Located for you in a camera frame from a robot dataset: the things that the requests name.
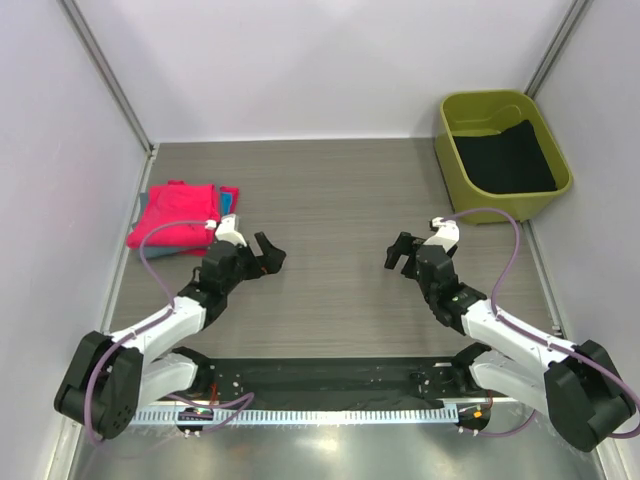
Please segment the black t-shirt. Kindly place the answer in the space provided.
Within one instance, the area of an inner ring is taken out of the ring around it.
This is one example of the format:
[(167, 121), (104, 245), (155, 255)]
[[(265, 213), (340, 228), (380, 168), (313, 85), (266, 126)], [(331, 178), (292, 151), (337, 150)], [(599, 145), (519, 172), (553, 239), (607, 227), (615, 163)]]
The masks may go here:
[(470, 181), (491, 194), (557, 190), (550, 167), (529, 120), (487, 136), (455, 136)]

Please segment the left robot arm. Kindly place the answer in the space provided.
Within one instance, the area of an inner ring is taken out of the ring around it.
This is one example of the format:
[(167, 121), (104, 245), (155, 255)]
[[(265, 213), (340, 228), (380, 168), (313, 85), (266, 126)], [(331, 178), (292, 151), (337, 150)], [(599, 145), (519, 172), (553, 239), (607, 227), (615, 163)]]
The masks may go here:
[(86, 334), (54, 397), (55, 411), (111, 440), (141, 407), (172, 394), (205, 397), (215, 382), (213, 363), (180, 343), (216, 321), (240, 283), (281, 270), (285, 251), (262, 232), (255, 239), (259, 254), (239, 241), (215, 240), (166, 307), (126, 330)]

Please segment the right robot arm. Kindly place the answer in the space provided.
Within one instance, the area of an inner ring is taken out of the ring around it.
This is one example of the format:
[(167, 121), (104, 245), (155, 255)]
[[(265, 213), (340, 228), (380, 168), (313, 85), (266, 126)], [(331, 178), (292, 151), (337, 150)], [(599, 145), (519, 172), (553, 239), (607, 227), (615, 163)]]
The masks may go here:
[(473, 340), (455, 358), (453, 388), (467, 396), (482, 389), (512, 397), (546, 416), (572, 447), (592, 451), (636, 414), (638, 398), (600, 344), (546, 334), (461, 282), (452, 259), (458, 240), (450, 226), (427, 239), (402, 232), (384, 262), (392, 270), (405, 257), (401, 273), (417, 282), (435, 319)]

